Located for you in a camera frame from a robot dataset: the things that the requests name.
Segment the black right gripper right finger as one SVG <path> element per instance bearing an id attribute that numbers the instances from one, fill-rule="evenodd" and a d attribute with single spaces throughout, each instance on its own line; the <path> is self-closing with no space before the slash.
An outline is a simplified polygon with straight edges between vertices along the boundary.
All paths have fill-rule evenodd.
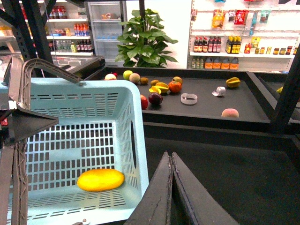
<path id="1" fill-rule="evenodd" d="M 237 225 L 238 222 L 209 194 L 177 153 L 172 170 L 180 203 L 189 225 Z"/>

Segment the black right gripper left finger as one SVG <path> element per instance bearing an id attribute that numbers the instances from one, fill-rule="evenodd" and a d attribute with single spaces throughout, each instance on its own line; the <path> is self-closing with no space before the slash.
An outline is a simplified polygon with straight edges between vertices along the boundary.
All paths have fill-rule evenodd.
<path id="1" fill-rule="evenodd" d="M 171 223 L 173 170 L 164 152 L 149 185 L 126 225 L 169 225 Z"/>

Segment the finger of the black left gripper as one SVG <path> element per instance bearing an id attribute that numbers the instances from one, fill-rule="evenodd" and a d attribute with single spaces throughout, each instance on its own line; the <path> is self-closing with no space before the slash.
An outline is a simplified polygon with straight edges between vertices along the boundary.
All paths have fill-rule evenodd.
<path id="1" fill-rule="evenodd" d="M 9 146 L 51 128 L 59 123 L 57 117 L 22 109 L 0 105 L 0 145 Z"/>

